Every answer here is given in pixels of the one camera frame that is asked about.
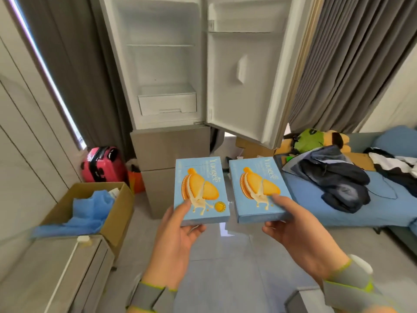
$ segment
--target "blue box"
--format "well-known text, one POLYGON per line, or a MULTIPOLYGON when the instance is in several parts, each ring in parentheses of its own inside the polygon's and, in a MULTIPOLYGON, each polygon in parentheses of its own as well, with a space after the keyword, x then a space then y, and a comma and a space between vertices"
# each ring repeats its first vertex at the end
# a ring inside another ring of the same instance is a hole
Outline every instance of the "blue box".
POLYGON ((177 159, 174 207, 191 200, 181 226, 223 223, 230 218, 220 157, 177 159))
POLYGON ((229 162, 236 199, 238 223, 285 220, 287 213, 272 201, 278 193, 291 197, 272 157, 231 160, 229 162))

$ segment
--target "wall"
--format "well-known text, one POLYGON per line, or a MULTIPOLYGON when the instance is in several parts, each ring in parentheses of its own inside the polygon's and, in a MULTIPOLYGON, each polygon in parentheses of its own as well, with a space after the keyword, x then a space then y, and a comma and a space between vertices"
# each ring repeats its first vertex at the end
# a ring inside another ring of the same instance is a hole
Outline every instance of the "wall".
POLYGON ((81 152, 0 0, 0 280, 75 182, 81 152))
POLYGON ((417 126, 417 45, 359 132, 381 132, 397 125, 417 126))

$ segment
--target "pink suitcase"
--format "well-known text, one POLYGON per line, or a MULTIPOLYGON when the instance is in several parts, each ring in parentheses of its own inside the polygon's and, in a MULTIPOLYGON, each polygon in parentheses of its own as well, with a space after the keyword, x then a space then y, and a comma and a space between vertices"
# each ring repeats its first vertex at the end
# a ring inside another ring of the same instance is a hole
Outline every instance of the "pink suitcase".
POLYGON ((125 181, 127 169, 116 147, 96 147, 90 150, 81 163, 81 172, 86 182, 125 181))

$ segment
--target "person's left hand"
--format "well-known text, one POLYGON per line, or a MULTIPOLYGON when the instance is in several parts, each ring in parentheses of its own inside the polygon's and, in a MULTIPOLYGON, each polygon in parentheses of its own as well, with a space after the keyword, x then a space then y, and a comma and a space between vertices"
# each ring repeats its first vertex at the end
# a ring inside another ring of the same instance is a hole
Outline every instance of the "person's left hand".
POLYGON ((206 230, 205 225, 181 227, 184 216, 190 210, 186 200, 175 210, 171 206, 162 218, 156 233, 151 261, 142 276, 142 282, 155 287, 177 290, 187 272, 190 249, 197 237, 206 230))

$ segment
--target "curtain fold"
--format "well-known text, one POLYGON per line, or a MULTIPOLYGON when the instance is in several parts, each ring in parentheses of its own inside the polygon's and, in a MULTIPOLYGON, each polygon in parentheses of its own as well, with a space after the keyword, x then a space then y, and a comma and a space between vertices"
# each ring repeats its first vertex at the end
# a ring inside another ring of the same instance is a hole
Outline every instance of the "curtain fold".
POLYGON ((291 131, 350 133, 416 42, 417 0, 325 0, 291 131))
POLYGON ((89 148, 134 156, 132 124, 98 0, 17 0, 89 148))

